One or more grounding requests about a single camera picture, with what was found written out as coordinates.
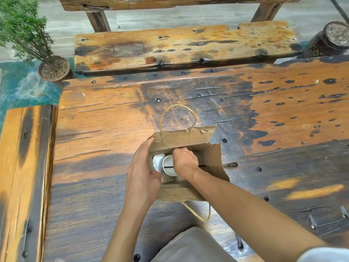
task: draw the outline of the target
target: rope handle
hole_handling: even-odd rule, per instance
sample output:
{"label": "rope handle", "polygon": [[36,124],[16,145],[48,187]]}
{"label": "rope handle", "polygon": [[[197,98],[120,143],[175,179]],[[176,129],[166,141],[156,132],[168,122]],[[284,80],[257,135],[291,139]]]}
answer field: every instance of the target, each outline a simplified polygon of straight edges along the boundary
{"label": "rope handle", "polygon": [[161,128],[162,119],[164,118],[165,113],[166,113],[170,108],[172,108],[172,107],[174,107],[174,106],[183,106],[183,107],[185,107],[187,110],[189,110],[191,113],[193,113],[194,118],[195,118],[195,121],[194,121],[193,125],[188,129],[189,131],[192,129],[192,127],[194,127],[194,125],[195,125],[195,123],[196,123],[196,116],[195,116],[195,113],[194,113],[193,110],[191,110],[191,109],[188,108],[187,106],[181,105],[181,104],[172,105],[172,106],[168,107],[168,108],[164,111],[164,113],[162,114],[162,116],[161,116],[161,119],[160,119],[160,134],[161,134],[161,136],[163,136],[163,135],[162,135],[162,128]]}
{"label": "rope handle", "polygon": [[208,217],[207,219],[204,219],[203,217],[201,217],[200,215],[198,215],[192,208],[190,208],[186,203],[184,203],[183,201],[181,201],[181,203],[188,209],[191,211],[192,214],[194,214],[195,217],[197,217],[199,220],[201,220],[202,222],[206,223],[210,220],[211,217],[211,204],[209,205],[209,209],[208,209]]}

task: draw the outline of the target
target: green foliage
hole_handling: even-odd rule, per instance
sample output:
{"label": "green foliage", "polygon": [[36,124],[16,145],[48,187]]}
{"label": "green foliage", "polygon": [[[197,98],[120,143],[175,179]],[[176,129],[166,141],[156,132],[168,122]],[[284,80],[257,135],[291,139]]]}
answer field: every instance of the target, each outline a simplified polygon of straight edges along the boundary
{"label": "green foliage", "polygon": [[10,44],[15,56],[31,65],[34,59],[53,65],[53,40],[38,6],[37,0],[0,0],[0,46]]}

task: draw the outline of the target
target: nail hole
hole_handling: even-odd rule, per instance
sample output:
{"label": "nail hole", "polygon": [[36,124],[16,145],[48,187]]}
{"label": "nail hole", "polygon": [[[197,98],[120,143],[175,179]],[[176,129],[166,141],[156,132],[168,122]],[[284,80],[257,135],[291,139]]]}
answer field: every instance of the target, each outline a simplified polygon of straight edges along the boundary
{"label": "nail hole", "polygon": [[133,262],[139,262],[141,260],[141,255],[140,254],[135,254],[133,256]]}

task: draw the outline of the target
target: right hand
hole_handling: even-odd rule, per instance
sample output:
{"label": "right hand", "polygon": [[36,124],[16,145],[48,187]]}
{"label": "right hand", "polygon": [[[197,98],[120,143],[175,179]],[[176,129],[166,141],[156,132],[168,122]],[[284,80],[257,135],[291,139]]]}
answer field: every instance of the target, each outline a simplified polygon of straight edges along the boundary
{"label": "right hand", "polygon": [[198,158],[187,147],[173,150],[173,168],[183,179],[189,180],[198,168]]}

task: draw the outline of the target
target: wooden bench leg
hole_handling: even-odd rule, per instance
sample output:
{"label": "wooden bench leg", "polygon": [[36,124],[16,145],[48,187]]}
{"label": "wooden bench leg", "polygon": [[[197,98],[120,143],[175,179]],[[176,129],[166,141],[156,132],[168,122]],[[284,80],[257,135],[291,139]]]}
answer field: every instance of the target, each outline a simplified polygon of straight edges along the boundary
{"label": "wooden bench leg", "polygon": [[95,32],[110,32],[110,26],[104,10],[86,12]]}
{"label": "wooden bench leg", "polygon": [[281,8],[281,3],[261,3],[251,22],[271,21]]}

